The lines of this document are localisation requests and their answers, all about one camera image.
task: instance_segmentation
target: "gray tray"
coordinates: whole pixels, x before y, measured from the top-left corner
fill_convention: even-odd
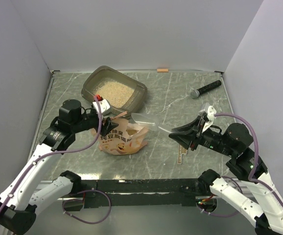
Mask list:
[[[123,116],[124,118],[130,117],[131,113],[137,112],[143,105],[144,100],[147,96],[147,87],[119,71],[116,71],[108,66],[101,66],[96,69],[85,81],[82,89],[82,96],[89,102],[94,101],[94,92],[101,83],[104,83],[108,80],[113,80],[119,82],[125,86],[128,86],[134,89],[132,96],[128,101],[121,107],[116,108],[112,106],[112,113],[118,115],[127,111],[127,115]]]

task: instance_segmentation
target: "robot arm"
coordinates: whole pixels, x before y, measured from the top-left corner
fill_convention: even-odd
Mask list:
[[[107,100],[99,101],[102,114],[110,111]],[[99,125],[99,118],[94,102],[90,113],[82,113],[81,103],[78,100],[67,100],[59,109],[57,116],[40,138],[39,144],[32,157],[10,186],[0,194],[0,207],[5,203],[0,213],[0,224],[17,235],[26,233],[33,225],[36,216],[58,198],[77,193],[81,190],[81,178],[66,171],[44,189],[34,193],[49,168],[57,162],[62,152],[75,141],[75,134],[95,128]],[[101,135],[106,135],[118,124],[107,118],[101,126]]]
[[[283,199],[260,157],[254,178],[270,186],[273,191],[263,184],[254,183],[248,179],[251,170],[255,167],[255,153],[249,148],[254,141],[252,136],[246,126],[239,123],[229,125],[222,134],[219,127],[212,125],[214,114],[214,108],[207,104],[200,111],[200,116],[187,125],[174,128],[169,137],[192,151],[201,145],[231,157],[226,166],[246,185],[258,204],[227,185],[224,179],[213,170],[209,169],[199,177],[201,185],[206,191],[223,198],[244,215],[255,227],[258,235],[283,235]]]

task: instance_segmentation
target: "white wall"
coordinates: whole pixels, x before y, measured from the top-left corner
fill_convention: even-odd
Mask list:
[[[224,77],[233,110],[253,125],[283,196],[283,1],[263,2]]]
[[[262,0],[12,0],[51,70],[224,71]]]
[[[0,0],[0,192],[27,161],[50,72],[10,0]]]

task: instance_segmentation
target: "wooden ruler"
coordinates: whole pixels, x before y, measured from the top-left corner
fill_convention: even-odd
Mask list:
[[[186,154],[187,154],[187,149],[183,148],[179,144],[179,150],[178,150],[178,155],[177,155],[177,164],[182,164],[183,155],[186,155]]]

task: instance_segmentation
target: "microphone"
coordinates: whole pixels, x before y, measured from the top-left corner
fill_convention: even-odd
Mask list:
[[[209,91],[211,91],[211,90],[213,90],[213,89],[215,89],[215,88],[217,88],[221,85],[222,85],[221,80],[217,80],[217,81],[212,82],[212,83],[210,83],[210,84],[208,84],[204,87],[201,87],[197,90],[195,90],[195,89],[192,90],[190,92],[190,97],[193,98],[193,99],[197,99],[201,94],[209,92]]]

